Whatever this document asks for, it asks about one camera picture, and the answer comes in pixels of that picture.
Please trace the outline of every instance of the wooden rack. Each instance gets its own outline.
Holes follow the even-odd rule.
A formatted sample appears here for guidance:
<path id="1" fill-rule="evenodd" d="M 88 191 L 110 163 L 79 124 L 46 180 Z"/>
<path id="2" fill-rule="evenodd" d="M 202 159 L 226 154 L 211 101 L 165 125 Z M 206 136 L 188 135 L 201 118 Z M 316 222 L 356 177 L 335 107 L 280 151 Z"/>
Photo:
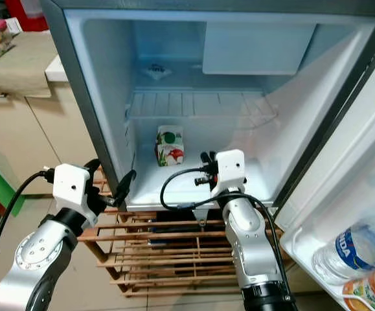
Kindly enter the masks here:
<path id="1" fill-rule="evenodd" d="M 105 178 L 94 184 L 109 192 Z M 113 222 L 86 230 L 79 241 L 125 296 L 239 293 L 222 219 L 201 228 L 195 220 L 157 221 L 156 212 L 105 213 Z"/>

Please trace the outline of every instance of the refrigerator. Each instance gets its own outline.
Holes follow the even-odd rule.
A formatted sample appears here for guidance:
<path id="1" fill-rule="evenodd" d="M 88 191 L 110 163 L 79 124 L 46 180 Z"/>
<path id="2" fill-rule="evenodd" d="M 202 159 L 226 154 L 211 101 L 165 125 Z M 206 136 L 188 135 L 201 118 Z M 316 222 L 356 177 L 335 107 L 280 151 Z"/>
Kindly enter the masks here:
<path id="1" fill-rule="evenodd" d="M 323 282 L 311 259 L 375 215 L 375 1 L 42 6 L 112 192 L 137 171 L 122 209 L 162 210 L 171 174 L 200 167 L 203 151 L 241 149 L 245 192 L 274 214 L 294 261 L 348 310 L 342 286 Z M 158 166 L 160 125 L 183 128 L 182 164 Z M 209 198 L 195 177 L 173 180 L 166 202 Z"/>

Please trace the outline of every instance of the bottle label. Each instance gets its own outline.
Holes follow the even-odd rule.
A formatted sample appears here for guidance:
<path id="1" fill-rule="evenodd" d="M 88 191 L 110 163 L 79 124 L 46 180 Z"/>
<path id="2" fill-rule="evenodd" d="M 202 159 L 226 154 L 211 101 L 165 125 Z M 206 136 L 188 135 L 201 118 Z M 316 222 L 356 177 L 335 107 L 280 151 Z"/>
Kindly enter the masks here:
<path id="1" fill-rule="evenodd" d="M 335 240 L 335 248 L 340 258 L 345 262 L 346 265 L 351 268 L 373 270 L 374 266 L 367 264 L 360 257 L 357 256 L 356 247 L 353 243 L 351 236 L 351 228 L 348 228 L 345 232 L 341 233 Z"/>
<path id="2" fill-rule="evenodd" d="M 355 295 L 363 298 L 375 310 L 375 272 L 370 277 L 347 282 L 343 288 L 343 294 Z M 350 310 L 369 311 L 360 300 L 344 299 Z"/>

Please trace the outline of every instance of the gray refrigerator exterior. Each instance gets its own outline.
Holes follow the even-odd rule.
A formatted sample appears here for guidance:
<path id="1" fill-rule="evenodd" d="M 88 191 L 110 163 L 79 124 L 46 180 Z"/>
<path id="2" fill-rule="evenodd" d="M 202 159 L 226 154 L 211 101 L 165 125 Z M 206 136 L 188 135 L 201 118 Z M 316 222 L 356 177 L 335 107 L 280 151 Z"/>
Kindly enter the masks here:
<path id="1" fill-rule="evenodd" d="M 105 139 L 103 137 L 99 120 L 95 113 L 87 84 L 76 55 L 71 34 L 65 18 L 64 10 L 67 9 L 112 9 L 112 10 L 182 10 L 182 11 L 213 11 L 213 12 L 277 12 L 289 14 L 337 14 L 348 16 L 375 17 L 375 0 L 41 0 L 45 17 L 50 26 L 53 40 L 65 68 L 69 83 L 71 84 L 76 101 L 84 118 L 88 132 L 91 136 L 98 158 L 102 163 L 104 172 L 109 182 L 113 195 L 116 193 L 118 177 L 113 168 Z M 345 106 L 348 96 L 351 94 L 357 81 L 367 68 L 375 54 L 375 30 L 370 37 L 358 63 L 349 74 L 342 90 L 337 95 L 330 111 L 314 134 L 306 151 L 295 166 L 288 178 L 283 191 L 274 202 L 274 206 L 281 207 L 290 195 L 292 189 L 302 178 L 310 163 L 324 145 L 329 129 L 335 125 L 337 116 Z"/>

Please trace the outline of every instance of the water bottle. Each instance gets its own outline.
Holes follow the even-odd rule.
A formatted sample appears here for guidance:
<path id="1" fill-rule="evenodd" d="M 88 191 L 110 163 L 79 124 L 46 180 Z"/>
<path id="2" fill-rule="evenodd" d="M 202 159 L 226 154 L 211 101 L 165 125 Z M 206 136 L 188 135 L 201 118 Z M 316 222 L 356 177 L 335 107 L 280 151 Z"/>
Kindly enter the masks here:
<path id="1" fill-rule="evenodd" d="M 360 220 L 318 249 L 312 266 L 324 281 L 334 285 L 375 270 L 375 218 Z"/>
<path id="2" fill-rule="evenodd" d="M 363 279 L 349 281 L 344 285 L 343 294 L 363 298 L 375 310 L 375 271 Z M 354 298 L 344 298 L 351 311 L 369 311 L 365 304 Z"/>

